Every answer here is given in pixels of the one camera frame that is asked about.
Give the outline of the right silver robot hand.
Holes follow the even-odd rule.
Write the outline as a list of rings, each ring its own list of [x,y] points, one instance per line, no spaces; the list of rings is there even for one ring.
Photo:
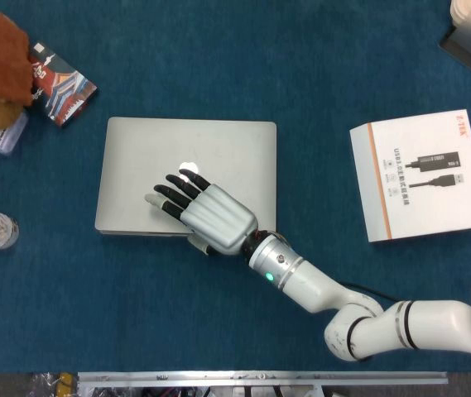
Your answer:
[[[167,175],[171,184],[157,184],[144,199],[184,224],[193,235],[215,251],[234,256],[241,253],[247,237],[258,229],[255,214],[216,184],[191,170]]]

